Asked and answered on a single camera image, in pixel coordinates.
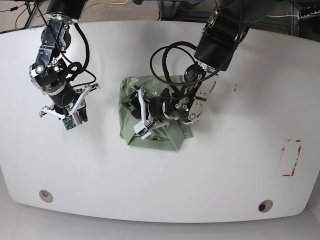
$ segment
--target cable cord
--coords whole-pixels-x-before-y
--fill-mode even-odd
[[[267,17],[270,17],[270,18],[286,18],[286,17],[298,17],[297,15],[294,15],[294,14],[288,14],[288,15],[280,15],[280,16],[271,16],[271,15],[268,15]]]
[[[8,9],[8,10],[2,10],[2,11],[0,11],[0,13],[3,13],[3,12],[13,12],[13,11],[17,10],[18,8],[22,7],[23,5],[25,5],[25,4],[22,4],[22,5],[20,5],[20,6],[11,7],[11,8]]]
[[[49,21],[50,21],[50,20],[46,21],[46,23],[48,23]],[[45,25],[45,23],[42,24],[41,26],[39,26],[39,28],[40,28],[40,27],[43,27],[44,25]]]
[[[168,71],[168,67],[167,67],[167,57],[168,57],[168,53],[169,51],[172,49],[172,48],[175,48],[175,47],[178,47],[178,46],[186,46],[188,48],[191,48],[193,50],[196,50],[197,47],[195,45],[193,45],[192,43],[190,42],[187,42],[187,41],[178,41],[178,42],[175,42],[171,45],[169,45],[163,55],[162,55],[162,69],[163,69],[163,73],[164,73],[164,77],[166,79],[166,81],[168,83],[172,83],[172,80],[170,78],[170,74],[169,74],[169,71]],[[178,89],[176,86],[171,86],[171,88],[175,91],[175,92],[178,92]]]
[[[169,81],[165,81],[165,80],[161,79],[161,78],[155,73],[155,71],[154,71],[154,69],[153,69],[153,66],[152,66],[152,65],[153,65],[153,59],[154,59],[155,55],[156,55],[159,51],[161,51],[161,50],[163,50],[163,49],[165,49],[165,48],[167,48],[167,47],[163,47],[163,48],[158,49],[158,50],[151,56],[151,58],[150,58],[150,70],[151,70],[151,72],[152,72],[152,75],[153,75],[157,80],[159,80],[161,83],[164,83],[164,84],[167,84],[167,85],[170,85],[170,86],[191,86],[191,85],[195,85],[195,84],[200,84],[200,83],[202,83],[202,82],[204,82],[204,81],[212,78],[214,75],[216,75],[218,72],[220,72],[221,69],[224,68],[224,66],[231,60],[234,52],[236,51],[236,49],[237,49],[237,47],[238,47],[238,45],[239,45],[239,42],[240,42],[241,35],[242,35],[242,31],[243,31],[243,24],[244,24],[243,0],[240,0],[240,20],[239,20],[239,30],[238,30],[238,34],[237,34],[236,41],[234,42],[234,45],[233,45],[233,47],[232,47],[232,49],[231,49],[231,52],[230,52],[228,58],[225,60],[225,62],[224,62],[217,70],[215,70],[213,73],[211,73],[210,75],[208,75],[208,76],[206,76],[206,77],[204,77],[204,78],[202,78],[202,79],[200,79],[200,80],[196,80],[196,81],[193,81],[193,82],[184,82],[184,83],[169,82]],[[177,47],[178,44],[177,44],[177,42],[176,42],[176,43],[171,44],[170,46],[175,46],[175,47]]]
[[[31,22],[30,22],[30,24],[36,19],[36,18],[38,18],[38,17],[41,17],[40,15],[38,15],[38,16],[35,16],[34,18],[32,18],[32,20],[31,20]]]
[[[202,3],[202,1],[197,1],[195,3],[189,3],[188,1],[181,1],[182,4],[185,4],[187,7],[194,7]]]
[[[126,0],[124,2],[106,2],[106,1],[95,2],[95,3],[92,3],[89,6],[87,6],[83,11],[87,10],[88,8],[91,8],[94,5],[98,5],[98,4],[123,5],[123,4],[127,4],[128,2],[129,2],[129,0]]]
[[[244,32],[243,32],[243,34],[242,34],[242,37],[241,37],[241,39],[239,40],[239,44],[246,38],[246,36],[247,36],[247,34],[248,34],[248,32],[249,32],[249,29],[250,29],[250,26],[248,26],[248,27],[244,30]]]
[[[61,50],[61,48],[60,48],[60,46],[59,46],[59,44],[58,44],[58,42],[57,42],[54,34],[52,33],[51,29],[49,28],[49,26],[48,26],[48,24],[47,24],[47,22],[46,22],[46,20],[45,20],[45,18],[44,18],[44,16],[43,16],[43,14],[42,14],[42,12],[41,12],[41,10],[39,9],[38,3],[37,3],[36,1],[34,1],[34,4],[35,4],[36,9],[38,10],[38,12],[39,12],[39,14],[40,14],[40,16],[41,16],[41,18],[42,18],[42,20],[43,20],[46,28],[48,29],[49,33],[50,33],[51,36],[53,37],[53,40],[54,40],[54,42],[55,42],[55,44],[56,44],[59,52],[61,53],[61,55],[63,56],[63,58],[68,61],[69,64],[75,66],[76,64],[75,64],[74,62],[70,61],[70,60],[65,56],[65,54],[63,53],[63,51]],[[93,83],[97,80],[96,76],[95,76],[93,73],[91,73],[90,71],[88,71],[87,69],[84,69],[83,67],[78,67],[78,68],[79,68],[80,70],[83,70],[84,72],[90,74],[90,75],[94,78],[94,80],[91,81],[91,82],[86,82],[86,83],[78,84],[78,85],[76,85],[77,87],[78,87],[78,86],[83,86],[83,85],[88,85],[88,84],[93,84]]]
[[[45,18],[44,18],[44,16],[43,16],[43,14],[42,14],[39,6],[38,6],[38,3],[37,3],[36,0],[34,0],[34,4],[35,4],[36,9],[38,10],[38,12],[39,12],[39,14],[40,14],[40,16],[41,16],[41,18],[42,18],[42,20],[43,20],[46,28],[48,29],[49,33],[50,33],[51,36],[53,37],[53,40],[54,40],[54,42],[55,42],[55,44],[56,44],[59,52],[60,52],[61,55],[63,56],[63,58],[64,58],[65,60],[67,60],[72,67],[77,67],[77,70],[80,69],[80,70],[82,70],[82,71],[90,74],[90,75],[93,77],[93,81],[85,82],[85,83],[81,83],[81,84],[77,84],[77,85],[74,85],[74,86],[72,86],[72,87],[73,87],[73,88],[76,88],[76,87],[80,87],[80,86],[83,86],[83,85],[91,85],[91,84],[93,84],[94,82],[96,82],[97,78],[96,78],[96,76],[95,76],[92,72],[90,72],[90,71],[88,71],[87,69],[79,66],[79,63],[78,63],[78,62],[71,62],[71,61],[65,56],[65,54],[64,54],[63,51],[61,50],[61,48],[60,48],[60,46],[59,46],[59,44],[58,44],[58,42],[57,42],[57,40],[56,40],[54,34],[52,33],[49,25],[47,24],[47,22],[46,22],[46,20],[45,20]],[[85,39],[83,39],[83,41],[84,41],[84,44],[87,46],[87,43],[88,43],[88,42],[87,42],[87,39],[85,38]],[[88,61],[88,63],[89,63],[89,57],[88,57],[88,58],[86,57],[86,61],[85,61],[84,64],[86,64],[87,61]],[[65,107],[65,105],[64,105],[64,103],[63,103],[63,100],[64,100],[64,95],[62,96],[61,105],[62,105],[62,109],[63,109],[64,115],[67,117],[68,111],[66,110],[66,107]]]
[[[17,22],[18,22],[18,19],[20,18],[20,16],[25,12],[27,10],[27,8],[25,8],[25,10],[23,10],[20,14],[19,14],[19,16],[16,18],[16,20],[15,20],[15,24],[14,24],[14,26],[15,26],[15,29],[17,29]]]
[[[83,42],[84,42],[84,46],[85,46],[85,61],[84,61],[84,64],[83,64],[83,68],[84,69],[87,69],[88,67],[88,64],[89,64],[89,60],[90,60],[90,49],[89,49],[89,43],[88,43],[88,40],[84,34],[84,32],[80,29],[78,23],[75,23],[74,24],[75,26],[75,29],[78,31],[78,33],[80,34],[80,36],[82,37],[83,39]],[[82,74],[84,71],[79,69],[77,69],[78,74]]]
[[[169,47],[169,46],[161,47],[160,49],[158,49],[158,50],[153,54],[153,57],[154,57],[154,55],[156,55],[158,52],[160,52],[161,50],[164,50],[164,49],[166,49],[166,48],[168,48],[168,47]],[[195,59],[192,57],[192,55],[191,55],[187,50],[185,50],[185,49],[183,49],[183,48],[181,48],[181,47],[175,46],[175,47],[173,47],[173,48],[174,48],[174,49],[179,49],[179,50],[185,52],[185,53],[191,58],[191,60],[193,61],[194,66],[195,66],[195,79],[198,79],[198,74],[199,74],[198,64],[196,63],[196,61],[195,61]],[[162,99],[167,99],[167,100],[181,100],[181,99],[184,99],[186,96],[188,96],[188,95],[192,92],[194,86],[195,86],[195,84],[193,84],[193,85],[192,85],[192,88],[191,88],[184,96],[182,96],[182,97],[174,97],[174,98],[172,98],[172,97],[165,97],[165,96],[159,96],[159,97],[162,98]],[[171,88],[172,88],[173,91],[175,91],[175,89],[177,89],[176,86],[171,86]]]

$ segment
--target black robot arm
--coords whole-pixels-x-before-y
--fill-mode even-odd
[[[99,87],[98,84],[92,84],[96,77],[87,70],[90,60],[89,44],[77,23],[86,2],[87,0],[52,0],[50,2],[47,9],[50,20],[42,32],[41,46],[35,63],[29,68],[31,82],[53,101],[51,106],[42,108],[40,117],[52,114],[62,121],[66,130],[88,120],[85,97]],[[71,43],[69,29],[72,24],[85,44],[83,66],[80,62],[71,62],[64,55]],[[70,82],[84,71],[93,76],[94,81],[72,86]],[[85,89],[75,89],[83,85]]]
[[[180,41],[157,50],[150,60],[151,72],[157,80],[169,85],[173,93],[169,94],[166,88],[160,95],[154,96],[155,93],[136,87],[136,93],[130,99],[125,99],[124,104],[128,106],[128,101],[136,102],[135,98],[138,98],[140,106],[137,108],[141,111],[139,116],[149,116],[149,119],[141,119],[141,122],[134,127],[136,134],[145,138],[155,126],[162,127],[160,123],[165,123],[167,126],[168,120],[172,119],[186,125],[197,123],[208,95],[215,87],[218,72],[228,69],[238,44],[249,30],[249,24],[264,18],[282,2],[282,0],[223,0],[212,12],[198,46]],[[166,59],[171,49],[178,48],[185,51],[180,48],[181,46],[195,50],[192,59],[194,65],[185,71],[184,82],[173,83]],[[156,75],[152,66],[154,55],[161,50],[164,50],[162,68],[165,80]]]

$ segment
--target gray carpet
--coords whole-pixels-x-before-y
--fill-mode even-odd
[[[103,0],[89,0],[87,6],[95,3],[103,2]],[[108,2],[125,2],[125,0],[108,0]],[[45,13],[50,0],[39,5],[42,13]],[[22,5],[23,2],[14,2],[7,0],[0,0],[0,11],[8,10],[15,6]],[[0,32],[11,30],[15,28],[15,21],[18,15],[25,9],[25,6],[21,6],[18,10],[13,12],[0,12]],[[36,11],[33,17],[39,16]],[[128,21],[128,20],[157,20],[158,18],[158,5],[156,1],[144,1],[142,5],[135,5],[132,0],[129,0],[124,5],[112,5],[112,4],[98,4],[88,8],[83,12],[81,22],[99,22],[99,21]],[[28,18],[28,12],[25,11],[17,21],[17,28],[22,28]],[[41,17],[35,18],[30,26],[41,26],[43,20]]]

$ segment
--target black cable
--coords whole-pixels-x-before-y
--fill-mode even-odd
[[[242,34],[241,39],[239,40],[239,43],[241,43],[247,36],[248,32],[249,32],[250,26],[248,26],[245,30],[244,33]]]
[[[164,47],[158,49],[157,52],[159,52],[159,51],[161,51],[161,50],[163,50],[163,49],[166,49],[167,47],[169,47],[169,46],[164,46]],[[175,47],[173,47],[173,48],[174,48],[174,49],[179,49],[179,50],[185,52],[185,53],[191,58],[191,60],[193,61],[194,66],[195,66],[195,79],[198,79],[198,75],[199,75],[198,64],[197,64],[197,62],[195,61],[195,59],[192,57],[192,55],[191,55],[187,50],[185,50],[185,49],[183,49],[183,48],[181,48],[181,47],[175,46]],[[195,86],[195,84],[192,85],[192,88],[189,90],[189,92],[187,92],[187,93],[186,93],[184,96],[182,96],[182,97],[174,97],[174,98],[172,98],[172,97],[165,97],[165,96],[159,96],[159,97],[162,98],[162,99],[168,99],[168,100],[180,100],[180,99],[184,99],[186,96],[188,96],[188,95],[192,92],[194,86]]]
[[[228,56],[228,58],[225,60],[225,62],[217,69],[215,70],[213,73],[211,73],[210,75],[200,79],[200,80],[196,80],[194,82],[185,82],[185,83],[174,83],[174,82],[167,82],[163,79],[161,79],[159,76],[156,75],[154,69],[153,69],[153,66],[152,66],[152,62],[153,62],[153,58],[155,57],[155,55],[161,51],[162,49],[164,48],[161,48],[161,49],[158,49],[150,58],[150,70],[152,72],[152,75],[157,79],[159,80],[161,83],[164,83],[164,84],[167,84],[167,85],[170,85],[170,86],[190,86],[190,85],[195,85],[195,84],[200,84],[210,78],[212,78],[214,75],[216,75],[218,72],[220,72],[220,70],[231,60],[235,50],[237,49],[238,45],[239,45],[239,41],[240,41],[240,38],[241,38],[241,33],[242,33],[242,28],[243,28],[243,24],[244,24],[244,11],[243,11],[243,0],[240,0],[240,23],[239,23],[239,31],[238,31],[238,34],[237,34],[237,38],[236,38],[236,41],[231,49],[231,52]]]
[[[75,23],[74,24],[75,26],[75,29],[78,31],[78,33],[80,34],[83,42],[84,42],[84,46],[85,46],[85,61],[84,61],[84,64],[83,64],[83,69],[87,69],[88,67],[88,64],[89,64],[89,60],[90,60],[90,49],[89,49],[89,43],[88,43],[88,40],[86,38],[86,35],[84,34],[84,32],[80,29],[78,23]],[[83,70],[79,70],[79,73],[78,74],[82,74],[84,71]]]
[[[0,13],[3,13],[3,12],[13,12],[13,11],[17,10],[18,8],[22,7],[23,5],[25,5],[25,4],[22,4],[22,5],[20,5],[20,6],[11,7],[11,8],[8,9],[8,10],[2,10],[2,11],[0,11]]]
[[[46,23],[48,23],[48,22],[49,22],[49,20],[48,20],[48,21],[46,21]],[[42,24],[41,26],[39,26],[39,28],[40,28],[40,27],[43,27],[44,25],[45,25],[45,23],[44,23],[44,24]]]
[[[46,22],[46,20],[45,20],[45,18],[44,18],[44,16],[43,16],[43,14],[42,14],[42,12],[41,12],[41,10],[40,10],[40,8],[39,8],[38,3],[37,3],[36,0],[34,0],[34,4],[35,4],[36,9],[38,10],[38,12],[39,12],[39,14],[40,14],[40,16],[41,16],[41,18],[42,18],[42,20],[43,20],[46,28],[48,29],[49,33],[50,33],[51,36],[53,37],[53,40],[54,40],[54,42],[55,42],[55,44],[56,44],[59,52],[61,53],[61,55],[63,56],[63,58],[70,63],[71,66],[75,66],[76,63],[75,63],[75,62],[71,62],[71,61],[65,56],[65,54],[63,53],[63,51],[61,50],[61,48],[60,48],[60,46],[59,46],[59,44],[58,44],[58,42],[57,42],[54,34],[52,33],[49,25],[47,24],[47,22]],[[82,68],[82,67],[80,67],[80,66],[76,66],[76,67],[77,67],[77,69],[80,69],[80,70],[82,70],[82,71],[90,74],[90,75],[93,77],[93,81],[74,85],[74,86],[72,86],[73,88],[80,87],[80,86],[83,86],[83,85],[91,85],[91,84],[93,84],[93,83],[97,80],[96,76],[95,76],[92,72],[90,72],[90,71],[88,71],[87,69],[84,69],[84,68]],[[68,111],[66,110],[66,107],[65,107],[65,105],[64,105],[64,103],[63,103],[63,99],[64,99],[64,95],[62,96],[61,105],[62,105],[62,109],[63,109],[64,115],[66,116],[66,113],[68,113]]]
[[[187,6],[189,6],[189,7],[194,7],[194,6],[197,6],[197,5],[199,5],[199,4],[201,4],[202,3],[202,1],[197,1],[196,3],[189,3],[189,2],[187,2],[187,1],[182,1],[185,5],[187,5]]]
[[[19,14],[19,16],[16,18],[16,20],[15,20],[15,24],[14,24],[14,26],[15,26],[15,29],[17,29],[17,22],[18,22],[18,19],[20,18],[20,16],[25,12],[27,10],[27,8],[25,8],[25,10],[23,10],[20,14]]]
[[[39,12],[39,14],[40,14],[40,16],[41,16],[41,18],[42,18],[42,20],[43,20],[43,22],[44,22],[44,24],[45,24],[46,28],[48,29],[49,33],[50,33],[50,34],[51,34],[51,36],[53,37],[53,40],[54,40],[54,42],[55,42],[55,44],[56,44],[56,46],[57,46],[57,48],[58,48],[59,52],[61,53],[61,55],[63,56],[63,58],[64,58],[65,60],[67,60],[67,61],[68,61],[68,63],[69,63],[69,64],[71,64],[71,65],[73,65],[73,66],[74,66],[74,65],[75,65],[75,63],[74,63],[74,62],[72,62],[72,61],[70,61],[70,60],[65,56],[64,52],[61,50],[61,48],[60,48],[60,46],[59,46],[59,44],[58,44],[58,42],[57,42],[57,40],[56,40],[56,38],[55,38],[54,34],[52,33],[52,31],[51,31],[50,27],[48,26],[48,24],[47,24],[47,22],[46,22],[46,20],[45,20],[45,18],[44,18],[44,16],[43,16],[43,14],[42,14],[42,12],[41,12],[41,10],[40,10],[39,6],[38,6],[38,3],[37,3],[36,1],[34,1],[34,4],[35,4],[36,9],[38,10],[38,12]],[[84,68],[82,68],[82,67],[78,67],[78,68],[79,68],[79,69],[81,69],[81,70],[83,70],[84,72],[86,72],[86,73],[90,74],[90,75],[94,78],[94,80],[93,80],[93,81],[90,81],[90,82],[85,82],[85,83],[82,83],[82,84],[78,84],[78,85],[76,85],[76,86],[72,86],[73,88],[74,88],[74,87],[78,87],[78,86],[83,86],[83,85],[93,84],[93,83],[97,80],[96,76],[95,76],[93,73],[91,73],[90,71],[88,71],[87,69],[84,69]]]
[[[163,69],[164,77],[168,83],[172,83],[172,81],[171,81],[170,74],[169,74],[168,67],[167,67],[167,57],[168,57],[169,51],[177,46],[186,46],[186,47],[191,48],[193,50],[197,49],[197,47],[195,45],[193,45],[192,43],[187,42],[187,41],[178,41],[178,42],[175,42],[165,48],[165,51],[162,55],[162,69]],[[171,86],[171,88],[176,93],[178,92],[178,89],[176,86]]]
[[[36,18],[38,18],[38,17],[40,17],[40,16],[41,16],[41,15],[38,15],[38,16],[35,16],[34,18],[32,18],[30,24],[33,22],[33,20],[35,20]]]

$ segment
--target round hole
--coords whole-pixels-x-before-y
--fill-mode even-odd
[[[46,203],[51,203],[54,200],[54,198],[52,197],[51,193],[46,191],[46,190],[41,190],[39,192],[39,196]]]
[[[265,210],[265,209],[266,209],[266,205],[261,204],[261,205],[259,206],[259,211],[260,211],[260,212],[262,212],[262,211]]]
[[[265,200],[259,204],[258,210],[261,213],[266,213],[272,208],[273,205],[274,203],[271,200]]]

